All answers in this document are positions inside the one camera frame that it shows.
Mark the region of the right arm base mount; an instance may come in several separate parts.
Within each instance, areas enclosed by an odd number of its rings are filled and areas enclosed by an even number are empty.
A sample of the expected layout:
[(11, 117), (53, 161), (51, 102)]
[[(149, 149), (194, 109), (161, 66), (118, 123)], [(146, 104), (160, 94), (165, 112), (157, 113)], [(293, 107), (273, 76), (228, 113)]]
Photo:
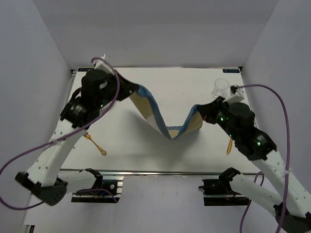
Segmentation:
[(250, 199), (221, 186), (219, 179), (204, 179), (198, 186), (203, 192), (204, 206), (247, 206)]

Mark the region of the blue yellow striped cloth placemat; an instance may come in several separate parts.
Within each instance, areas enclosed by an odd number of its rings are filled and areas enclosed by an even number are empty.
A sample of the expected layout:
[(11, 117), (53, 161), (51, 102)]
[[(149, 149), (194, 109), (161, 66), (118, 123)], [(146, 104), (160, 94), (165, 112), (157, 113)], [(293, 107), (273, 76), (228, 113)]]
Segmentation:
[(167, 126), (152, 93), (144, 86), (138, 85), (138, 90), (131, 94), (130, 100), (138, 109), (146, 122), (169, 140), (177, 140), (202, 128), (203, 120), (194, 105), (181, 126)]

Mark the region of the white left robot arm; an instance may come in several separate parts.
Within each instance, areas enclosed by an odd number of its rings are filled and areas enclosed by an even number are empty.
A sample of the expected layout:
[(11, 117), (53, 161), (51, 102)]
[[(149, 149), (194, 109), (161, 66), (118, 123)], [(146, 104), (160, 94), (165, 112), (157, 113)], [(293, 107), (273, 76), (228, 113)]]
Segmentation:
[(59, 177), (60, 168), (94, 120), (106, 113), (115, 101), (130, 97), (138, 89), (138, 84), (126, 80), (117, 71), (87, 71), (81, 87), (72, 93), (61, 112), (50, 144), (15, 180), (50, 206), (59, 203), (67, 193), (99, 193), (103, 187), (100, 172), (87, 168), (72, 176)]

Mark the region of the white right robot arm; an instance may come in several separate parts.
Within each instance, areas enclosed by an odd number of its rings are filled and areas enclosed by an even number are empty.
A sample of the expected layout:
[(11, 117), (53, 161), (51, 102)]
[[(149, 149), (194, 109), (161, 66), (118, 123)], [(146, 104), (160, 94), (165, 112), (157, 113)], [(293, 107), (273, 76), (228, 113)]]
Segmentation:
[(203, 121), (218, 124), (235, 142), (235, 147), (270, 181), (271, 192), (228, 168), (216, 183), (224, 193), (240, 193), (266, 209), (288, 233), (311, 231), (311, 195), (286, 169), (276, 144), (254, 125), (255, 114), (245, 103), (227, 103), (219, 97), (197, 107)]

